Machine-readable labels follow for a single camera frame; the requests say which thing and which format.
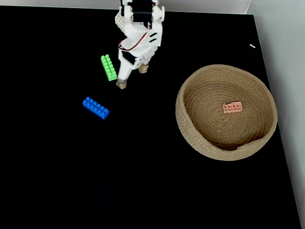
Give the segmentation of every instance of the jute basket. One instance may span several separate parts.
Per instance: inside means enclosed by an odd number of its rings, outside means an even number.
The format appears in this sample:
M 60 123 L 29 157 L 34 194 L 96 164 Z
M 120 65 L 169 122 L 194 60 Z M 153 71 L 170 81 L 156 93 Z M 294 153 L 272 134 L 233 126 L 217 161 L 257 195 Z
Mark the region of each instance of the jute basket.
M 223 104 L 242 102 L 243 110 L 225 114 Z M 277 124 L 273 97 L 252 74 L 227 65 L 194 72 L 182 85 L 176 118 L 185 140 L 213 159 L 234 161 L 260 150 Z

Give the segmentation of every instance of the blue lego brick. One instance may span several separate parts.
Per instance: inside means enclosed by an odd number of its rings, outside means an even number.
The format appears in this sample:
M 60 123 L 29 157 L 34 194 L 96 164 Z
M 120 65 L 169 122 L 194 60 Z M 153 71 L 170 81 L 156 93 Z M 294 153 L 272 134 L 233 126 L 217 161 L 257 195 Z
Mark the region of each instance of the blue lego brick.
M 105 107 L 101 106 L 98 104 L 96 101 L 93 99 L 87 97 L 83 102 L 83 106 L 88 108 L 90 111 L 93 113 L 96 113 L 99 117 L 102 119 L 105 119 L 109 115 L 109 110 L 106 109 Z

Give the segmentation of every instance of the white wall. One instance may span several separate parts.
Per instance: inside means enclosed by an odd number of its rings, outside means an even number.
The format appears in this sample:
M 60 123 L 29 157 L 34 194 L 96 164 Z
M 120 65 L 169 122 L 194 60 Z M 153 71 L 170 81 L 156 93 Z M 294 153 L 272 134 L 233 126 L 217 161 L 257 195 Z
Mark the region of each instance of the white wall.
M 252 0 L 248 13 L 255 18 L 305 228 L 305 0 Z
M 167 11 L 246 13 L 251 0 L 160 0 Z M 0 5 L 118 9 L 120 0 L 0 0 Z

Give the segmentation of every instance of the red wire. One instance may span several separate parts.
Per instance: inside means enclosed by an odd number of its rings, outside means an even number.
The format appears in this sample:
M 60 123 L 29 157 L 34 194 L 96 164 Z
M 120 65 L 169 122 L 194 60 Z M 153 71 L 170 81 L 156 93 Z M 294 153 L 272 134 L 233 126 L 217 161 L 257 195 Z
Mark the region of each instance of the red wire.
M 133 46 L 131 49 L 122 49 L 121 47 L 120 47 L 120 44 L 123 42 L 123 41 L 121 41 L 121 42 L 119 42 L 119 49 L 121 49 L 122 51 L 131 51 L 131 50 L 133 50 L 133 49 L 135 49 L 141 42 L 142 42 L 142 40 L 144 39 L 144 37 L 146 36 L 146 34 L 148 34 L 148 32 L 149 32 L 149 30 L 151 29 L 151 26 L 149 26 L 149 29 L 148 29 L 148 31 L 142 36 L 142 38 L 138 41 L 138 43 L 136 43 L 136 45 L 135 46 Z

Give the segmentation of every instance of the green lego brick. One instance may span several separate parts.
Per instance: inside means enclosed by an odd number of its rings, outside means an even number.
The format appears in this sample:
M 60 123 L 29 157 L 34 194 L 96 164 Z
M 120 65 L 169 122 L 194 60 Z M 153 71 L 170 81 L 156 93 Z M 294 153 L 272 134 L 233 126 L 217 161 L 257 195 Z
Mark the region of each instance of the green lego brick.
M 103 67 L 105 69 L 106 75 L 108 77 L 108 80 L 116 80 L 117 79 L 117 74 L 115 72 L 115 69 L 113 67 L 113 64 L 109 58 L 109 55 L 105 55 L 101 57 L 101 61 L 103 64 Z

